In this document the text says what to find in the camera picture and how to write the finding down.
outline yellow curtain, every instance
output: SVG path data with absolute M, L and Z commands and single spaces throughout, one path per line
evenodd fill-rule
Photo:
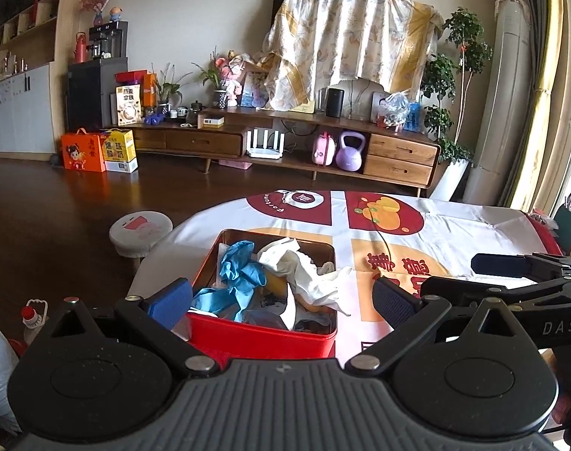
M 527 137 L 521 151 L 518 171 L 506 205 L 512 209 L 530 211 L 534 202 L 538 178 L 542 168 L 547 129 L 551 111 L 551 90 L 559 62 L 563 27 L 563 0 L 547 0 L 546 38 L 542 66 L 536 76 L 536 90 L 532 99 Z

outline standing air conditioner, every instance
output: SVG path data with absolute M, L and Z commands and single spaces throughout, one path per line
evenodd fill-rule
M 463 202 L 496 205 L 517 154 L 530 94 L 530 36 L 520 2 L 503 0 L 475 167 Z

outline drawer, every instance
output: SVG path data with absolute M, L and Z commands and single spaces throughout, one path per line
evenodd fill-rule
M 241 155 L 241 135 L 196 130 L 167 130 L 166 148 L 187 153 Z
M 393 182 L 410 183 L 411 185 L 427 186 L 432 176 L 430 166 L 418 165 L 389 157 L 371 156 L 365 160 L 364 174 L 377 176 Z
M 166 149 L 164 130 L 133 129 L 135 149 Z
M 395 137 L 372 134 L 368 154 L 408 161 L 418 165 L 434 166 L 438 148 L 435 145 L 419 144 Z

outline wooden floor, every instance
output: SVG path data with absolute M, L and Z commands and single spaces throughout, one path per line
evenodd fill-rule
M 30 298 L 50 309 L 76 296 L 88 306 L 111 306 L 133 279 L 130 260 L 116 254 L 108 232 L 121 216 L 157 210 L 177 226 L 204 209 L 278 189 L 378 191 L 414 189 L 368 180 L 254 165 L 241 171 L 203 160 L 139 156 L 139 170 L 87 173 L 46 163 L 0 160 L 0 329 L 22 339 L 20 308 Z

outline black cylinder speaker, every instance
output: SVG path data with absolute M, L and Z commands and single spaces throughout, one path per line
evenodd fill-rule
M 340 118 L 342 115 L 342 104 L 344 103 L 344 90 L 340 88 L 330 88 L 327 90 L 325 101 L 326 117 Z

